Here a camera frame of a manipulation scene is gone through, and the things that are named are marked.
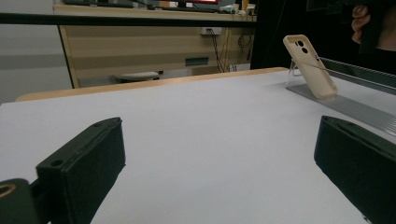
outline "phone case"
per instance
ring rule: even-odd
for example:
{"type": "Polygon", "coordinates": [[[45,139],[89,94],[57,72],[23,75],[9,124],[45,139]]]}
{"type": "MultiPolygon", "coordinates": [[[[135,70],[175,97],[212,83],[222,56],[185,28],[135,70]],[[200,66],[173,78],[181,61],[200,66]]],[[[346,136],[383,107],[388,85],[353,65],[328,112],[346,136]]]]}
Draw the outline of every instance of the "phone case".
{"type": "Polygon", "coordinates": [[[305,35],[287,35],[283,43],[315,97],[326,99],[337,94],[337,87],[305,35]]]}

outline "white tabletop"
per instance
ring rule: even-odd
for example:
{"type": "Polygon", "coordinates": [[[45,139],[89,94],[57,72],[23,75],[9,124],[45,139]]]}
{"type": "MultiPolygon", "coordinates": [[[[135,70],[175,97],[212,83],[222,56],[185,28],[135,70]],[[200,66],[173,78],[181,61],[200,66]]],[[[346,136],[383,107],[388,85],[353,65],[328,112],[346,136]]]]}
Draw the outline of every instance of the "white tabletop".
{"type": "Polygon", "coordinates": [[[0,106],[0,180],[121,117],[127,162],[92,223],[366,223],[315,165],[322,115],[286,72],[0,106]]]}

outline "acrylic display stand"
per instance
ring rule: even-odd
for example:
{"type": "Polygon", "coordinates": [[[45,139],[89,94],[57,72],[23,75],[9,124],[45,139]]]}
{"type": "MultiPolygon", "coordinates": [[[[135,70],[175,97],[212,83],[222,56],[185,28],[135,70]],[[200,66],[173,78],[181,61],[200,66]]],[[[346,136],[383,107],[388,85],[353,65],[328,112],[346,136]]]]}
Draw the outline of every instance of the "acrylic display stand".
{"type": "Polygon", "coordinates": [[[396,76],[320,58],[338,88],[335,97],[317,99],[307,86],[296,63],[291,60],[287,89],[308,99],[396,136],[396,76]]]}

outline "wall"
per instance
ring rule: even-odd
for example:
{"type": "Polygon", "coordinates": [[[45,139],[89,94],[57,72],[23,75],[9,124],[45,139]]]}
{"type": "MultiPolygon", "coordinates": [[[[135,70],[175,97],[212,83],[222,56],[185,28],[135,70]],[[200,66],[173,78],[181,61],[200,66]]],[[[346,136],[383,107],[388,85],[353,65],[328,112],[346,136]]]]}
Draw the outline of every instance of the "wall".
{"type": "MultiPolygon", "coordinates": [[[[52,14],[52,1],[2,0],[0,12],[52,14]]],[[[56,26],[0,24],[0,104],[71,88],[56,26]]]]}

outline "black cable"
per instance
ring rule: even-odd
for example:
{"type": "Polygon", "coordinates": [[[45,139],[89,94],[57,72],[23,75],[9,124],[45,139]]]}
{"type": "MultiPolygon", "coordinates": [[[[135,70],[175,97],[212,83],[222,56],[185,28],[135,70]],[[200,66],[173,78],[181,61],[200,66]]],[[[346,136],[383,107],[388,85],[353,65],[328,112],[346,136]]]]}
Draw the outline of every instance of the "black cable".
{"type": "Polygon", "coordinates": [[[242,62],[242,57],[244,55],[244,50],[248,47],[250,47],[250,50],[248,52],[248,54],[250,54],[251,52],[251,48],[252,48],[252,30],[250,30],[250,34],[248,34],[247,29],[244,29],[242,34],[239,36],[238,38],[238,46],[239,48],[241,48],[241,54],[239,55],[239,59],[237,64],[240,64],[242,62]]]}
{"type": "Polygon", "coordinates": [[[219,72],[224,73],[224,68],[223,68],[223,66],[222,66],[222,64],[221,64],[221,59],[219,58],[219,53],[218,53],[218,42],[217,42],[217,40],[216,40],[215,33],[213,32],[212,29],[208,29],[208,31],[210,32],[210,34],[211,34],[211,36],[212,36],[213,47],[214,47],[214,49],[215,49],[216,62],[217,62],[217,65],[218,65],[219,72]]]}

